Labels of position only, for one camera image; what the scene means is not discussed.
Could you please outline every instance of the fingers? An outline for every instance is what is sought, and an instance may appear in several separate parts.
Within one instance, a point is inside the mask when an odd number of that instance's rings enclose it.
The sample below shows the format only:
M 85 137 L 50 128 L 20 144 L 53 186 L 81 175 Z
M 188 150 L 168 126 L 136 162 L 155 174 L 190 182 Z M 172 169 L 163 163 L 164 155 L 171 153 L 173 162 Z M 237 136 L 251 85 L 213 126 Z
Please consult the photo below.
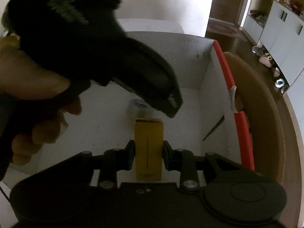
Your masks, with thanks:
M 81 108 L 81 103 L 80 103 L 80 98 L 77 97 L 72 103 L 62 107 L 60 112 L 68 112 L 72 115 L 80 115 L 82 108 Z
M 52 144 L 61 136 L 67 129 L 68 124 L 62 113 L 53 121 L 44 121 L 36 124 L 32 130 L 32 141 L 35 144 Z
M 18 165 L 29 163 L 31 157 L 39 152 L 44 143 L 55 143 L 67 127 L 64 115 L 58 113 L 55 120 L 36 124 L 32 130 L 32 136 L 28 134 L 17 135 L 12 142 L 13 163 Z
M 0 69 L 0 94 L 19 99 L 52 98 L 70 86 L 68 79 L 39 67 L 23 51 L 9 45 L 0 49 Z
M 42 144 L 34 144 L 31 140 L 30 135 L 19 134 L 12 142 L 13 150 L 13 163 L 18 165 L 25 165 L 30 162 L 31 157 L 39 152 Z

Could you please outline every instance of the doorway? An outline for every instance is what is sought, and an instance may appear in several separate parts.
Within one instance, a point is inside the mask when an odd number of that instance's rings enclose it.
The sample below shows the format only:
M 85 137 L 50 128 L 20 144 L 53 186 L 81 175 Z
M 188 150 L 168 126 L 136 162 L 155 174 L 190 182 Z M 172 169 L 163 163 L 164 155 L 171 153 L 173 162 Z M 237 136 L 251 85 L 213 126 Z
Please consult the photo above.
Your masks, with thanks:
M 244 0 L 212 0 L 210 18 L 236 24 Z

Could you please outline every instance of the rug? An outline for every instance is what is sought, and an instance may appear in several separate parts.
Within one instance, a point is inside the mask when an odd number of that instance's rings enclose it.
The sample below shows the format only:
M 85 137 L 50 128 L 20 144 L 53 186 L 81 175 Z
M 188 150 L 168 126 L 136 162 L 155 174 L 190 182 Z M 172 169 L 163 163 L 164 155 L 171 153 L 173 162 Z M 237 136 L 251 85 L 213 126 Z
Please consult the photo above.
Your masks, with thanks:
M 224 22 L 209 20 L 207 31 L 247 41 L 242 31 L 239 30 L 235 25 L 230 25 Z

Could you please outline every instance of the white box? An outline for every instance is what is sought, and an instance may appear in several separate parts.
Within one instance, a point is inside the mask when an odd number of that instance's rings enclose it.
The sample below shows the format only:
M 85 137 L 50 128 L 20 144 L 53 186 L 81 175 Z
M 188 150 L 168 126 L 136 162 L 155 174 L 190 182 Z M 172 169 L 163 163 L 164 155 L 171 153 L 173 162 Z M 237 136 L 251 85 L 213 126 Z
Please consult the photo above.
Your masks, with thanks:
M 184 104 L 173 119 L 154 113 L 164 122 L 164 140 L 173 149 L 188 149 L 200 156 L 212 151 L 241 163 L 239 136 L 246 132 L 249 135 L 249 131 L 247 125 L 237 129 L 229 96 L 235 84 L 218 42 L 165 32 L 128 35 L 156 50 L 175 70 Z M 82 151 L 100 155 L 108 149 L 124 148 L 134 139 L 134 121 L 127 116 L 129 103 L 136 98 L 134 94 L 116 84 L 94 84 L 80 98 L 82 114 L 66 115 L 69 128 L 55 145 L 44 146 L 39 171 Z M 203 141 L 222 116 L 225 121 Z M 118 173 L 118 181 L 136 181 L 135 167 Z M 164 170 L 162 181 L 179 182 L 179 173 Z

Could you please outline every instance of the yellow box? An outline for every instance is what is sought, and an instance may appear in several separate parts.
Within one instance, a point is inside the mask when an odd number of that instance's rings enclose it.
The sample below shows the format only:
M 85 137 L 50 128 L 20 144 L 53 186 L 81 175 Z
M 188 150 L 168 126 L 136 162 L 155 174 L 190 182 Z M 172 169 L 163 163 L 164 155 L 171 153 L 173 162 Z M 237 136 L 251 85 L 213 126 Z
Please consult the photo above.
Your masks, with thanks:
M 160 181 L 164 141 L 163 122 L 160 119 L 138 118 L 134 130 L 136 178 Z

